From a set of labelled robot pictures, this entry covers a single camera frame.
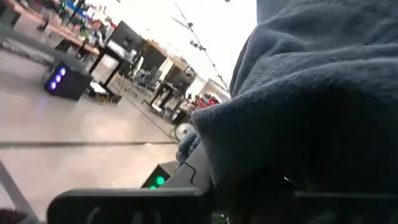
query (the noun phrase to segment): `gray fleece fabric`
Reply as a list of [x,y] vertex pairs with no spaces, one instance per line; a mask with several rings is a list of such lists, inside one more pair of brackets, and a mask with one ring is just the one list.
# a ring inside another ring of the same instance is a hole
[[398,191],[398,0],[257,11],[232,100],[193,113],[180,161],[201,142],[216,188],[269,167],[308,189]]

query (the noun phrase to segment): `black speaker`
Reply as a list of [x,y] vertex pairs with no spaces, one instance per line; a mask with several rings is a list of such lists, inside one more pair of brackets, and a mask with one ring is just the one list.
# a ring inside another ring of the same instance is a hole
[[78,101],[91,81],[93,77],[88,73],[72,70],[67,64],[60,62],[44,83],[44,90],[54,96]]
[[164,184],[178,169],[178,162],[158,164],[141,188],[156,189]]

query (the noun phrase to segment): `floor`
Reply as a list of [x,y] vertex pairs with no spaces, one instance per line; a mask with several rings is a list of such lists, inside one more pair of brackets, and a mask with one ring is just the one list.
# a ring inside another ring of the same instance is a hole
[[[24,18],[16,25],[16,30],[41,39],[34,28]],[[64,100],[43,91],[43,72],[41,65],[0,52],[0,165],[39,218],[65,190],[140,187],[156,164],[175,159],[177,146],[167,135],[170,125],[150,113],[141,99],[123,93],[127,97],[118,105],[101,105],[85,96],[78,103]],[[134,145],[17,144],[29,141]],[[11,199],[0,185],[0,207],[20,207]]]

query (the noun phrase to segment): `wooden table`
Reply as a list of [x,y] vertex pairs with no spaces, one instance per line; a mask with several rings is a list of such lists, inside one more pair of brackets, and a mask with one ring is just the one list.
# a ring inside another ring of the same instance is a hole
[[[0,0],[0,1],[4,1],[10,10],[20,14],[21,16],[29,18],[38,23],[45,22],[43,15],[41,15],[38,12],[35,12],[33,9],[24,8],[16,0]],[[76,45],[83,46],[83,41],[79,39],[79,36],[74,34],[72,31],[68,30],[67,28],[58,25],[56,21],[50,21],[47,28],[50,29],[53,33],[59,35],[60,37],[67,39]],[[100,54],[100,51],[97,48],[94,48],[89,45],[85,45],[85,50],[89,51],[91,54],[94,55]]]

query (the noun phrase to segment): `monitor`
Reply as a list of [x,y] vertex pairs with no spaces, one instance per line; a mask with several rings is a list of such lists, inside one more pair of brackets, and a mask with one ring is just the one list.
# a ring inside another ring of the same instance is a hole
[[123,21],[115,28],[109,40],[112,40],[127,52],[138,51],[144,45],[144,39]]

